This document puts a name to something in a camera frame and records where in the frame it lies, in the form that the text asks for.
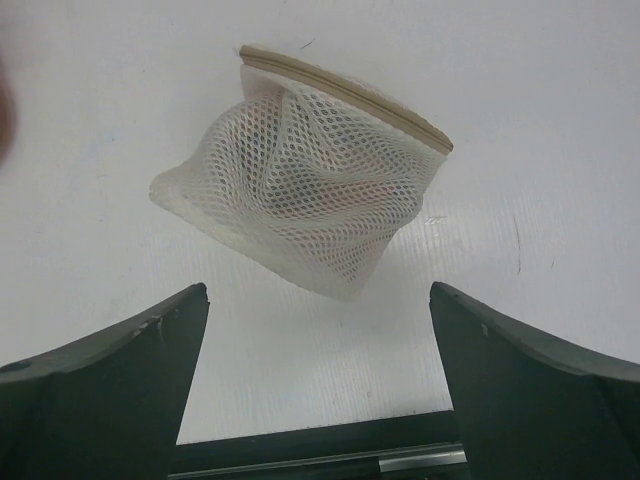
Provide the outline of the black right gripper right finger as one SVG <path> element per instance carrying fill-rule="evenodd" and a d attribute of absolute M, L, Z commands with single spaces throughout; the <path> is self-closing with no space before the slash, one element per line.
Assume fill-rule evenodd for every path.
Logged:
<path fill-rule="evenodd" d="M 441 282 L 430 312 L 472 478 L 638 478 L 638 364 Z"/>

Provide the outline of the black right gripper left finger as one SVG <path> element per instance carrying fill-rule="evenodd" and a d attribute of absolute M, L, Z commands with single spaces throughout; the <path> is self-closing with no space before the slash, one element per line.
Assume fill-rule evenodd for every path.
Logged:
<path fill-rule="evenodd" d="M 191 285 L 2 366 L 2 478 L 167 478 L 208 311 L 205 285 Z"/>

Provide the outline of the white mesh laundry bag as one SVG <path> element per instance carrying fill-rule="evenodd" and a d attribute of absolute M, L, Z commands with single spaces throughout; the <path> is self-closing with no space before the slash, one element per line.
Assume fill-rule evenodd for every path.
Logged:
<path fill-rule="evenodd" d="M 298 287 L 355 299 L 453 143 L 360 81 L 256 46 L 239 55 L 243 100 L 150 200 Z"/>

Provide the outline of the black table edge rail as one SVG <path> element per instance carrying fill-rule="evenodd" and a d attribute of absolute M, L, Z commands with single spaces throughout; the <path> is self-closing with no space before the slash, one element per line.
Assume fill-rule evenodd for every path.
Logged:
<path fill-rule="evenodd" d="M 451 411 L 176 447 L 170 479 L 469 479 Z"/>

